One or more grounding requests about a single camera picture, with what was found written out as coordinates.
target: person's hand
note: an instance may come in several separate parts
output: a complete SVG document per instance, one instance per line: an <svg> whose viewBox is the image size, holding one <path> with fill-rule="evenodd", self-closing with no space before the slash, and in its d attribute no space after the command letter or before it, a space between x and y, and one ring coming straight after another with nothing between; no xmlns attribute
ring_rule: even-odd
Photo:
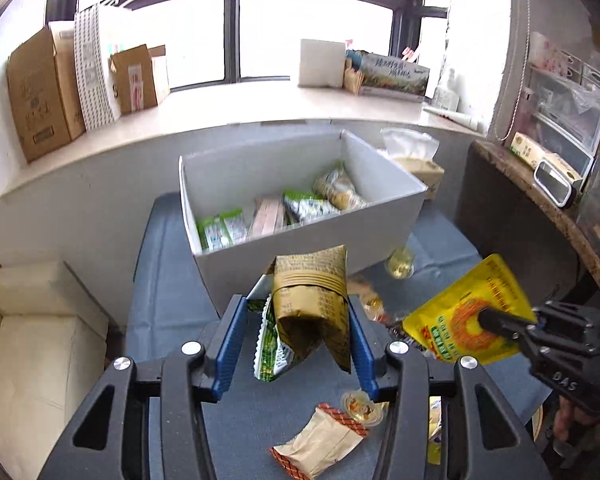
<svg viewBox="0 0 600 480"><path fill-rule="evenodd" d="M560 397L560 409L554 418L554 437L566 442L573 421L583 426L593 426L599 420L599 417L587 415L580 408L576 408L570 400Z"/></svg>

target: open box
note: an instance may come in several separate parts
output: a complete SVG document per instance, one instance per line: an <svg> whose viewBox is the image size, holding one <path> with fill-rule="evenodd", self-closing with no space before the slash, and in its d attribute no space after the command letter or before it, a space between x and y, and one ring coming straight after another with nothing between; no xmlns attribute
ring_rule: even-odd
<svg viewBox="0 0 600 480"><path fill-rule="evenodd" d="M314 180L344 162L370 205L216 251L203 250L196 219L253 203L285 189L310 191ZM427 187L352 133L291 134L180 157L185 229L200 275L222 314L233 294L247 294L279 254L347 247L347 272L380 262L403 245ZM251 218L245 214L245 220Z"/></svg>

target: metal screw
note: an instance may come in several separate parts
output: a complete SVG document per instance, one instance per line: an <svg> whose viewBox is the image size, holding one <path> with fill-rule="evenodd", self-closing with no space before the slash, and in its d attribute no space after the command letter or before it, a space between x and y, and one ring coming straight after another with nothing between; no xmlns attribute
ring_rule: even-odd
<svg viewBox="0 0 600 480"><path fill-rule="evenodd" d="M119 357L113 361L113 367L116 370L126 370L131 366L131 359L128 357Z"/></svg>
<svg viewBox="0 0 600 480"><path fill-rule="evenodd" d="M182 345L181 350L185 355L195 355L202 350L202 345L197 341L189 341Z"/></svg>
<svg viewBox="0 0 600 480"><path fill-rule="evenodd" d="M394 341L389 343L389 350L394 354L406 354L409 351L409 345L404 341Z"/></svg>
<svg viewBox="0 0 600 480"><path fill-rule="evenodd" d="M463 368L473 370L478 365L478 359L472 357L471 355L465 355L460 358L460 365Z"/></svg>

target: table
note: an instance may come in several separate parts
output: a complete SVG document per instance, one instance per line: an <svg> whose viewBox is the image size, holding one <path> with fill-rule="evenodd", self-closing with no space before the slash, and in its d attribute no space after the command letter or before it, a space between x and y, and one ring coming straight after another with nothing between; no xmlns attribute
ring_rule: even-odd
<svg viewBox="0 0 600 480"><path fill-rule="evenodd" d="M425 203L408 245L416 254L415 272L393 280L384 263L364 272L388 312L407 313L435 296L480 262L476 249L430 203ZM206 321L217 319L189 251L177 193L154 205L138 258L126 354L135 360L166 355L196 338ZM253 377L253 354L260 316L248 313L248 326L231 389L219 404L204 404L209 446L220 480L288 479L267 447L298 433L320 402L340 405L344 392L358 389L355 371L341 372L321 346L309 358L272 383ZM528 374L522 355L488 365L488 372L521 420L526 422L550 390ZM152 480L160 478L159 399L150 406ZM382 426L374 428L342 462L327 469L322 480L371 478L376 466Z"/></svg>
<svg viewBox="0 0 600 480"><path fill-rule="evenodd" d="M485 165L488 165L491 171L485 169ZM513 186L506 186L503 180L507 180ZM456 225L469 240L478 245L479 250L481 241L485 240L485 234L493 231L494 227L502 223L502 218L510 213L502 204L508 202L513 207L515 200L508 200L503 196L508 198L520 191L544 213L580 257L588 274L575 287L580 289L579 294L572 290L570 296L572 303L585 303L587 295L596 288L600 290L600 257L574 222L573 213L558 208L540 191L534 185L531 168L507 148L487 140L474 140L471 143ZM495 195L501 198L497 208L491 203Z"/></svg>

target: blue gripper pad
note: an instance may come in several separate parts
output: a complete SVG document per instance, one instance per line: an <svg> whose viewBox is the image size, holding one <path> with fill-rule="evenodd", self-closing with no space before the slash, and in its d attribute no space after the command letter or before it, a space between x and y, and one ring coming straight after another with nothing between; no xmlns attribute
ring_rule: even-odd
<svg viewBox="0 0 600 480"><path fill-rule="evenodd" d="M226 316L231 316L228 327L225 325ZM238 357L240 357L240 350L242 349L242 340L244 339L246 325L247 300L245 297L242 297L235 309L231 309L230 304L224 316L222 316L220 326L218 327L218 333L219 335L224 333L224 339L220 343L212 372L214 382L211 386L211 391L216 398L216 402L222 398L222 394L227 392L231 386L235 367L238 364Z"/></svg>
<svg viewBox="0 0 600 480"><path fill-rule="evenodd" d="M356 374L360 381L360 388L369 395L371 400L378 400L379 386L376 377L384 373L379 360L384 359L384 349L379 351L375 344L373 329L368 325L372 323L366 317L360 300L356 296L349 297L349 334L351 357L356 367Z"/></svg>

